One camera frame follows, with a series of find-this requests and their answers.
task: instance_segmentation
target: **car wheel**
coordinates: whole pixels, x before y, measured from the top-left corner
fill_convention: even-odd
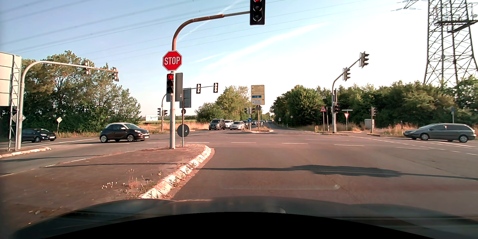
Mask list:
[[[423,134],[420,135],[420,139],[422,139],[422,140],[427,141],[429,138],[430,138],[430,137],[429,137],[428,134],[426,134],[426,133],[423,133]]]
[[[459,140],[461,143],[466,143],[466,142],[468,142],[468,136],[466,136],[466,135],[460,135],[460,137],[458,138],[458,140]]]

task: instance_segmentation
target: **sky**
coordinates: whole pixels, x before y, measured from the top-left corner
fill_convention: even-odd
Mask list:
[[[219,93],[193,93],[186,115],[230,85],[264,85],[265,111],[295,85],[330,89],[360,52],[369,54],[369,64],[353,66],[336,88],[422,81],[427,3],[397,10],[404,1],[266,0],[265,25],[250,26],[248,15],[239,15],[186,26],[176,45],[183,87],[219,85]],[[162,57],[177,27],[248,10],[249,0],[0,0],[0,51],[41,60],[71,50],[97,67],[117,67],[118,83],[139,101],[141,115],[157,114],[168,73]]]

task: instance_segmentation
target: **round sign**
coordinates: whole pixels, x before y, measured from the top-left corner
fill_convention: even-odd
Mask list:
[[[178,126],[178,135],[179,137],[182,136],[182,129],[184,128],[184,137],[186,137],[189,134],[189,127],[186,124],[181,124]]]
[[[163,57],[163,66],[168,71],[176,71],[182,65],[182,56],[177,51],[169,51]]]

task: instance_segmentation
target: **car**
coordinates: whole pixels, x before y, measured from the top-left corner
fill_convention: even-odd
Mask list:
[[[234,121],[231,126],[230,126],[231,130],[243,130],[246,128],[246,126],[244,125],[244,122],[242,121]]]
[[[136,140],[144,141],[149,138],[149,131],[141,129],[140,127],[127,122],[111,123],[104,128],[100,135],[99,140],[101,143],[107,143],[109,140],[126,139],[128,142],[134,142]]]
[[[55,141],[57,135],[43,128],[29,128],[21,130],[21,141],[31,141],[32,143],[40,143],[41,141]]]
[[[224,124],[226,125],[226,129],[229,129],[230,126],[234,123],[234,120],[230,120],[230,119],[227,119],[227,120],[224,120]]]
[[[224,123],[224,119],[215,118],[209,123],[209,130],[224,130],[225,128],[226,124]]]
[[[428,139],[447,140],[449,142],[458,140],[461,143],[476,138],[475,130],[470,126],[452,123],[430,124],[415,130],[407,130],[403,132],[403,136],[413,140],[417,138],[425,141]]]

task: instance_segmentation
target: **gray van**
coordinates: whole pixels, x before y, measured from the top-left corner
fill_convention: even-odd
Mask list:
[[[475,130],[465,124],[439,123],[430,124],[415,130],[403,132],[405,137],[411,139],[420,138],[421,140],[437,139],[447,140],[449,142],[458,140],[466,143],[468,140],[475,140]]]

